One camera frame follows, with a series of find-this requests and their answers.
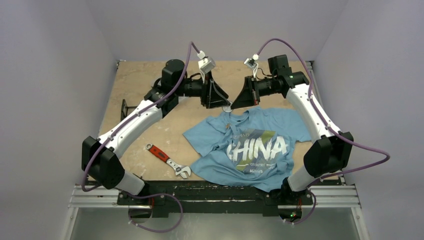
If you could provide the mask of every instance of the blue t-shirt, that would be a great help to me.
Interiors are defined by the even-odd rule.
[[[260,107],[210,116],[183,135],[201,155],[190,166],[199,177],[266,192],[279,189],[292,174],[295,142],[311,140],[295,110]]]

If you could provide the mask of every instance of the wooden surface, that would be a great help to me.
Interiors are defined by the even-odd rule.
[[[304,72],[300,62],[291,61],[289,65],[293,72]],[[164,66],[165,62],[120,62],[100,134],[108,132],[120,122],[122,99],[126,100],[128,106],[137,106],[153,82],[161,76]],[[266,62],[260,62],[259,66],[263,68],[265,74],[269,73]],[[188,65],[188,75],[197,72],[197,62],[191,61]],[[244,77],[252,75],[252,71],[242,61],[217,61],[212,75],[219,86],[229,95],[229,100],[233,101],[242,89]],[[280,94],[261,97],[259,105],[263,109],[293,108]],[[246,109],[235,109],[232,113],[239,115]],[[146,130],[128,148],[120,159],[123,167],[131,173],[141,175],[145,180],[182,180],[180,176],[175,176],[174,170],[170,166],[148,152],[145,148],[146,144],[156,145],[176,163],[190,166],[199,159],[200,155],[185,139],[183,132],[208,116],[216,117],[221,112],[221,108],[206,109],[201,105],[198,97],[186,98],[164,119]],[[303,156],[311,145],[311,142],[296,143],[293,153],[293,172],[303,165]],[[192,173],[188,180],[201,180],[201,178]]]

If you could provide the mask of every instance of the white wall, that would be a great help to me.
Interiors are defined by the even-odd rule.
[[[270,38],[314,60],[348,0],[87,0],[115,58],[182,58],[194,41],[215,60],[244,60]],[[261,59],[295,55],[280,43]]]
[[[115,60],[84,0],[0,3],[0,233],[57,240]]]
[[[423,239],[424,2],[350,0],[315,62],[323,105],[391,159],[348,176],[371,239]],[[383,157],[355,148],[348,168]]]

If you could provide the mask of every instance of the adjustable wrench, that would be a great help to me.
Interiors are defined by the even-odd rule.
[[[149,152],[151,152],[153,155],[155,155],[158,159],[162,160],[163,162],[171,166],[171,168],[173,168],[173,170],[175,171],[175,176],[180,175],[183,179],[186,179],[187,178],[186,173],[188,174],[188,176],[192,174],[192,170],[190,169],[189,166],[176,164],[168,155],[166,155],[157,146],[149,143],[146,145],[146,149]]]

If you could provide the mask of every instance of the shirt sleeve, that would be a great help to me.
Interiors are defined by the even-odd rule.
[[[306,142],[311,140],[311,135],[297,111],[293,109],[269,108],[268,113],[275,123],[296,141]]]
[[[210,116],[182,134],[202,157],[213,151],[225,135],[210,124],[213,120]]]

